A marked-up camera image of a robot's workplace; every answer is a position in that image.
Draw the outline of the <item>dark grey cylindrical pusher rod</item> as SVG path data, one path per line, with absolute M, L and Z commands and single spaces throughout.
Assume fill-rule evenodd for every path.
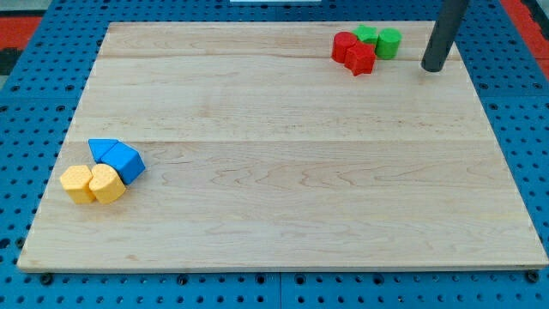
M 442 70 L 467 12 L 469 0 L 444 0 L 421 59 L 427 72 Z

